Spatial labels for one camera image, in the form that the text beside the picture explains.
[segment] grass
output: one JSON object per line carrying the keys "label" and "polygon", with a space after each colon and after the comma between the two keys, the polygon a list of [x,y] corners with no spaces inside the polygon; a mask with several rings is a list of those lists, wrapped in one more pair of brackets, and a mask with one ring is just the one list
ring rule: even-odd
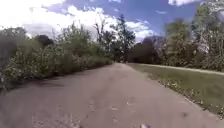
{"label": "grass", "polygon": [[129,66],[224,118],[224,75],[140,64]]}

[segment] shrub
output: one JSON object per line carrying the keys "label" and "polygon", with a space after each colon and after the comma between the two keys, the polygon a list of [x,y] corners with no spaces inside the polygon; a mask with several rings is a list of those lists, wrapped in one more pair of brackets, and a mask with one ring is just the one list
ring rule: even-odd
{"label": "shrub", "polygon": [[202,61],[202,69],[209,69],[215,71],[223,71],[224,70],[224,57],[215,56],[215,57],[207,57]]}
{"label": "shrub", "polygon": [[187,65],[187,62],[184,59],[171,56],[165,61],[165,65],[181,67]]}
{"label": "shrub", "polygon": [[3,78],[7,83],[15,85],[31,79],[65,75],[110,63],[104,57],[73,55],[61,45],[44,49],[20,48],[3,69]]}
{"label": "shrub", "polygon": [[47,35],[37,35],[34,39],[37,40],[43,48],[54,44],[54,41]]}

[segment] vegetation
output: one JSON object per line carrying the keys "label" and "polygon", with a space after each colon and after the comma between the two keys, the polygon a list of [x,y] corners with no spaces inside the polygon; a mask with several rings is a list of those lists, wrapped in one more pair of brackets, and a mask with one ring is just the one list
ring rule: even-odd
{"label": "vegetation", "polygon": [[191,22],[165,25],[165,36],[149,36],[131,48],[129,61],[224,71],[222,1],[201,4]]}
{"label": "vegetation", "polygon": [[46,35],[29,38],[23,28],[4,29],[0,31],[0,45],[1,89],[112,62],[100,45],[91,41],[87,30],[74,25],[63,29],[55,41]]}
{"label": "vegetation", "polygon": [[106,19],[96,23],[97,41],[83,26],[63,28],[55,40],[47,35],[30,38],[26,30],[0,30],[0,89],[15,88],[33,80],[92,69],[114,61],[128,60],[135,34],[126,26],[123,15],[113,31],[104,30]]}
{"label": "vegetation", "polygon": [[204,109],[224,117],[224,76],[202,72],[130,64],[133,68],[145,72],[150,78],[177,91]]}

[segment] white cloud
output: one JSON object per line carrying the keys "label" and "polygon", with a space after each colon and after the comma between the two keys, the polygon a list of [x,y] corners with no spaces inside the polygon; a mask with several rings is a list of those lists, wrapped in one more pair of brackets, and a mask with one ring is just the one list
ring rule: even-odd
{"label": "white cloud", "polygon": [[117,3],[121,3],[121,0],[109,0],[109,2],[117,2]]}
{"label": "white cloud", "polygon": [[165,11],[156,11],[158,14],[166,14],[167,12]]}
{"label": "white cloud", "polygon": [[115,12],[119,12],[119,10],[118,10],[117,8],[114,8],[114,11],[115,11]]}
{"label": "white cloud", "polygon": [[147,21],[127,22],[127,26],[132,29],[137,39],[143,39],[146,36],[156,35],[156,33],[149,28]]}
{"label": "white cloud", "polygon": [[201,0],[169,0],[168,3],[170,5],[181,6],[181,5],[193,3],[196,1],[201,1]]}
{"label": "white cloud", "polygon": [[[64,0],[0,1],[0,26],[4,28],[22,26],[32,35],[46,34],[52,36],[52,32],[57,34],[61,28],[67,27],[73,22],[75,25],[83,24],[94,35],[96,31],[93,25],[96,22],[100,23],[102,19],[106,19],[109,24],[116,23],[116,17],[105,14],[102,8],[84,7],[84,10],[79,10],[75,6],[69,6],[62,9],[64,14],[43,8],[43,6],[62,4]],[[111,30],[109,24],[105,26],[105,29]],[[153,33],[147,27],[149,25],[147,21],[129,21],[127,25],[133,29],[137,38],[144,38],[144,36]]]}

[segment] tree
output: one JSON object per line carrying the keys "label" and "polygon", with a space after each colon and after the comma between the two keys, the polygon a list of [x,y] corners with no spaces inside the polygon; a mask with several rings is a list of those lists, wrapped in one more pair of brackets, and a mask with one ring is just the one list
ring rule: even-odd
{"label": "tree", "polygon": [[195,37],[195,42],[199,47],[207,46],[207,49],[202,49],[209,56],[223,56],[223,34],[224,25],[220,20],[220,11],[223,2],[209,0],[200,5],[197,9],[195,17],[192,21],[192,32]]}
{"label": "tree", "polygon": [[47,35],[37,35],[35,39],[41,44],[43,48],[48,45],[54,44],[54,41],[50,39]]}
{"label": "tree", "polygon": [[78,28],[74,24],[64,28],[58,38],[58,43],[65,43],[65,47],[78,56],[88,54],[90,42],[90,32],[83,26]]}
{"label": "tree", "polygon": [[190,63],[187,56],[194,54],[193,42],[189,24],[183,19],[176,19],[166,25],[166,54],[167,63],[172,66],[182,66]]}
{"label": "tree", "polygon": [[120,45],[120,58],[126,62],[128,60],[129,49],[135,42],[135,34],[133,31],[128,29],[124,15],[120,15],[117,18],[117,25],[112,26],[112,28],[117,32],[118,39],[116,41],[116,45],[117,47]]}
{"label": "tree", "polygon": [[106,25],[106,19],[101,20],[101,23],[95,23],[94,28],[97,31],[97,41],[103,46],[104,26]]}
{"label": "tree", "polygon": [[15,55],[17,47],[24,45],[26,40],[26,30],[22,27],[0,30],[0,68]]}
{"label": "tree", "polygon": [[135,63],[159,64],[161,58],[157,52],[159,40],[156,36],[146,37],[141,43],[131,48],[129,60]]}
{"label": "tree", "polygon": [[112,45],[115,43],[115,39],[116,37],[114,32],[106,31],[103,33],[103,46],[108,57],[112,57],[114,54],[114,47]]}

